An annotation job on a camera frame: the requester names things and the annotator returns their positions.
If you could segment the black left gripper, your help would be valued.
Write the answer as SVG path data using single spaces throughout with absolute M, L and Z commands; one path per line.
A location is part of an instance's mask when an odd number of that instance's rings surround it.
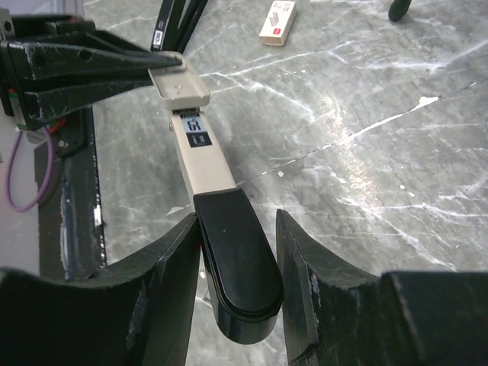
M 1 104 L 21 130 L 39 130 L 99 101 L 151 86 L 149 69 L 182 65 L 179 56 L 123 50 L 74 14 L 1 10 Z M 109 78 L 74 85 L 68 77 Z

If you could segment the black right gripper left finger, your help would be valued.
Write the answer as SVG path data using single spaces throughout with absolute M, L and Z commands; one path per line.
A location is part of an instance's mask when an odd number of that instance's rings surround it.
M 1 271 L 3 365 L 183 365 L 201 235 L 188 215 L 163 237 L 77 281 Z

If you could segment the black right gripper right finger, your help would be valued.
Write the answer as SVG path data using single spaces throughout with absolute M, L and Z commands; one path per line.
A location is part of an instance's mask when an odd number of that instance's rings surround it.
M 291 365 L 485 365 L 487 275 L 387 271 L 372 275 L 276 216 Z

